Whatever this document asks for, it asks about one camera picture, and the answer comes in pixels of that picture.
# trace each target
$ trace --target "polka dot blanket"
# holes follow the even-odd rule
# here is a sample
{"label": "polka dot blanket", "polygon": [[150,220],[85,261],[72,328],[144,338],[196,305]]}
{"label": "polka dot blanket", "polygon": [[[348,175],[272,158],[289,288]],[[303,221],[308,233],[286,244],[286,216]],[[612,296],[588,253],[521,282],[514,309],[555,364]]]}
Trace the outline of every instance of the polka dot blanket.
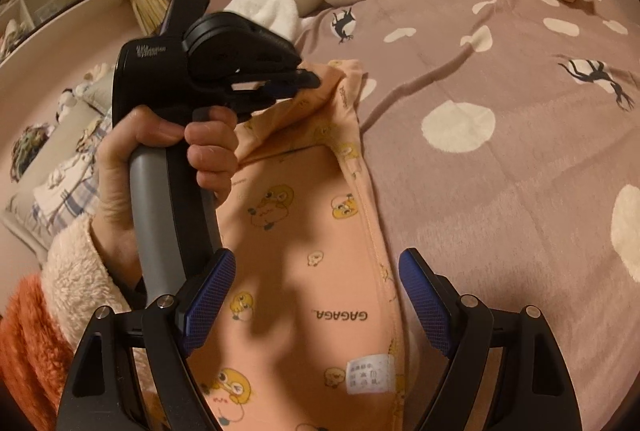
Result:
{"label": "polka dot blanket", "polygon": [[[367,72],[390,256],[416,247],[491,307],[539,306],[599,431],[640,370],[640,28],[612,0],[366,0],[306,22],[298,48]],[[443,364],[403,304],[410,429]]]}

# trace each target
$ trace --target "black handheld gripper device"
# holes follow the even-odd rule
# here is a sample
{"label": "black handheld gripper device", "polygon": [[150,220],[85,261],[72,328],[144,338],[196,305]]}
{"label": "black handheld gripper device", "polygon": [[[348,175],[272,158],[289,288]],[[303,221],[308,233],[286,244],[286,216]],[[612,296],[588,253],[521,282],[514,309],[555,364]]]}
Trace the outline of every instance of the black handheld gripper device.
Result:
{"label": "black handheld gripper device", "polygon": [[[300,57],[288,41],[236,14],[203,15],[208,3],[171,0],[159,36],[123,46],[114,74],[114,123],[141,104],[182,125],[213,104],[244,121],[279,98],[319,86],[316,75],[298,68]],[[262,85],[235,90],[240,82]],[[186,358],[204,344],[236,264],[222,248],[214,200],[198,187],[186,151],[186,143],[141,147],[130,161],[148,303],[128,313],[108,306],[95,311],[69,369],[57,431],[158,428],[143,402],[133,348],[146,349],[173,431],[223,429]],[[432,346],[449,359],[415,431],[465,431],[492,347],[503,353],[485,430],[581,431],[569,373],[538,308],[510,313],[461,296],[415,249],[402,253],[399,277]]]}

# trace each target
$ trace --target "care tag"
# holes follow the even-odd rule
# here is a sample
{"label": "care tag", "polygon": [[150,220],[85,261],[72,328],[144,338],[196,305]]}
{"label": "care tag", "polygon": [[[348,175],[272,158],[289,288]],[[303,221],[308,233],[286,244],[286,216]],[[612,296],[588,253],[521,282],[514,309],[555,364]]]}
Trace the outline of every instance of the care tag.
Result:
{"label": "care tag", "polygon": [[347,363],[347,393],[394,393],[396,363],[393,355],[381,353],[353,359]]}

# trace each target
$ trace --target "blue plaid fabric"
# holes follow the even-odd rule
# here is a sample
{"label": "blue plaid fabric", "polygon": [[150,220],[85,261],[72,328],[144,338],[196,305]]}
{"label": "blue plaid fabric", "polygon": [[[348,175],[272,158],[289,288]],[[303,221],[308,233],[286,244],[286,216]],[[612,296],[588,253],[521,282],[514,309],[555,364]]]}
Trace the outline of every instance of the blue plaid fabric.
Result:
{"label": "blue plaid fabric", "polygon": [[[112,124],[110,109],[94,132],[78,144],[78,153],[91,154],[92,168],[95,164],[95,154],[98,146],[107,133],[111,131]],[[47,227],[50,234],[55,236],[68,227],[82,213],[95,214],[98,202],[98,171],[94,169],[88,178],[78,182],[77,186],[68,192],[64,202],[52,218],[49,220],[44,219],[37,203],[33,204],[32,215],[39,223],[43,223]]]}

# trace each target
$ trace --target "blue gripper pad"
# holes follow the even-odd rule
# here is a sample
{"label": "blue gripper pad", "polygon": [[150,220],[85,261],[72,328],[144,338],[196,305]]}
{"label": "blue gripper pad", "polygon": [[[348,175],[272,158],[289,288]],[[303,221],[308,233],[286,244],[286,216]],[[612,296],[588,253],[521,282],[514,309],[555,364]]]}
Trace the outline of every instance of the blue gripper pad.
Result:
{"label": "blue gripper pad", "polygon": [[449,357],[454,342],[450,331],[451,317],[445,305],[411,252],[402,252],[398,268],[402,286],[431,346]]}
{"label": "blue gripper pad", "polygon": [[185,312],[182,351],[187,357],[204,345],[235,277],[236,257],[225,249]]}

